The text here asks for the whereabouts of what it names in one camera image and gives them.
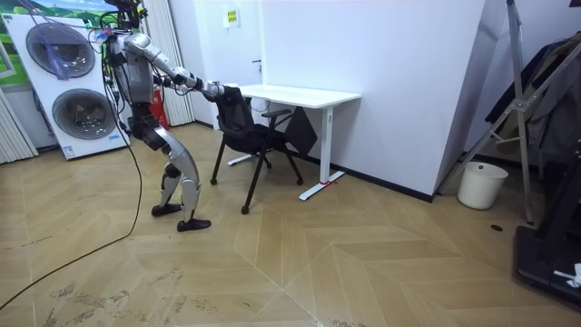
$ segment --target white desk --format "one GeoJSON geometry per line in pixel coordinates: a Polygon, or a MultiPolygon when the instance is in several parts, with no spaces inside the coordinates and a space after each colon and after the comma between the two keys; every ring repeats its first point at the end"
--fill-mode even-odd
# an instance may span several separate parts
{"type": "MultiPolygon", "coordinates": [[[[316,192],[322,190],[325,186],[345,174],[345,172],[336,172],[332,176],[329,176],[333,107],[344,102],[359,99],[361,98],[361,94],[265,84],[241,86],[240,90],[242,95],[246,97],[269,100],[276,104],[288,104],[307,109],[316,109],[323,112],[320,143],[320,183],[301,194],[299,198],[302,201],[307,201],[316,192]]],[[[236,164],[247,158],[249,156],[234,159],[228,162],[228,164],[236,164]]]]}

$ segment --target fire extinguisher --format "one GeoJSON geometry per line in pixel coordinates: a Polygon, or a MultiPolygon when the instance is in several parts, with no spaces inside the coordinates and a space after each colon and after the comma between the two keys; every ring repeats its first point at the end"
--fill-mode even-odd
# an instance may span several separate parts
{"type": "Polygon", "coordinates": [[[163,110],[162,92],[159,88],[155,88],[155,90],[153,90],[153,101],[150,108],[152,110],[153,117],[157,119],[163,128],[169,130],[170,126],[167,124],[167,117],[165,116],[165,111],[163,110]]]}

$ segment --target white wall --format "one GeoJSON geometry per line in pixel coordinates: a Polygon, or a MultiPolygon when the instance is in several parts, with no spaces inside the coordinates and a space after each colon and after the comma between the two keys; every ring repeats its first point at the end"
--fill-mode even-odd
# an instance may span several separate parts
{"type": "MultiPolygon", "coordinates": [[[[527,63],[543,46],[581,31],[581,8],[569,8],[569,0],[516,0],[516,3],[523,21],[524,53],[527,63]]],[[[513,81],[508,20],[505,18],[465,150],[469,150],[490,127],[484,118],[513,81]]],[[[490,142],[487,149],[481,153],[519,160],[518,154],[499,154],[495,151],[494,142],[490,142]]]]}
{"type": "MultiPolygon", "coordinates": [[[[182,60],[204,80],[250,85],[261,83],[258,5],[253,1],[170,0],[182,60]],[[224,28],[229,8],[238,8],[240,27],[224,28]]],[[[196,120],[213,124],[217,111],[193,94],[196,120]]]]}
{"type": "Polygon", "coordinates": [[[331,161],[432,194],[484,3],[263,2],[265,78],[363,93],[336,108],[331,161]]]}
{"type": "MultiPolygon", "coordinates": [[[[196,8],[193,0],[170,0],[173,24],[178,46],[182,53],[183,65],[196,76],[207,80],[208,66],[204,62],[200,44],[200,30],[196,23],[196,8]]],[[[190,92],[193,115],[196,120],[212,123],[212,105],[201,94],[190,92]]]]}
{"type": "Polygon", "coordinates": [[[468,137],[470,125],[476,113],[482,87],[486,81],[492,56],[497,46],[502,24],[506,15],[506,0],[487,0],[478,25],[478,31],[464,84],[458,100],[454,121],[450,128],[448,144],[439,169],[436,186],[442,182],[452,165],[460,157],[468,137]]]}

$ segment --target white curtain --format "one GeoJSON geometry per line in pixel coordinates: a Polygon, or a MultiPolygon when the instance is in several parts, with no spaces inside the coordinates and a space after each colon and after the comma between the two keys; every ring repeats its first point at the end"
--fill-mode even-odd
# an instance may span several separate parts
{"type": "MultiPolygon", "coordinates": [[[[180,48],[173,30],[172,13],[167,0],[145,0],[147,8],[146,33],[176,65],[183,66],[180,48]]],[[[171,89],[165,89],[165,113],[170,125],[187,124],[194,121],[192,99],[189,95],[179,96],[171,89]]]]}
{"type": "Polygon", "coordinates": [[[0,164],[38,155],[0,89],[0,164]]]}

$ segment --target washing machine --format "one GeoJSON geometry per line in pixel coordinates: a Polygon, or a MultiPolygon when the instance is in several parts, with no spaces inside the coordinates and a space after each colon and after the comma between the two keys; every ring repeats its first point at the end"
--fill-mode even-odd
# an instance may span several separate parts
{"type": "Polygon", "coordinates": [[[118,115],[105,97],[100,49],[88,42],[89,30],[74,27],[84,21],[12,14],[2,19],[66,159],[126,146],[123,138],[129,138],[117,128],[118,115]],[[64,62],[68,80],[57,78],[47,46],[64,62]]]}

